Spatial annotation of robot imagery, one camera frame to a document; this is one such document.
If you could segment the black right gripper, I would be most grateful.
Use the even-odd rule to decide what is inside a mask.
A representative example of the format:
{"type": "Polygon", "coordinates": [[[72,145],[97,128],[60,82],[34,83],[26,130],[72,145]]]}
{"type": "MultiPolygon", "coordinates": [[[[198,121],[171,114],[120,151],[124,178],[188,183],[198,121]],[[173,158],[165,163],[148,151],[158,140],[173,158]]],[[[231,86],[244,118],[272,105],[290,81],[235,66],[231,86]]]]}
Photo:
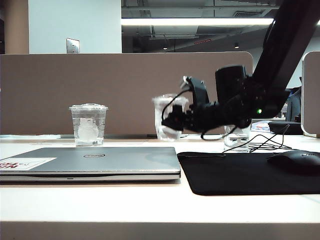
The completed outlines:
{"type": "Polygon", "coordinates": [[[190,130],[197,133],[205,133],[209,130],[221,127],[225,124],[222,106],[217,102],[189,106],[186,117],[183,107],[179,104],[172,106],[172,115],[161,121],[163,126],[175,131],[190,130]]]}

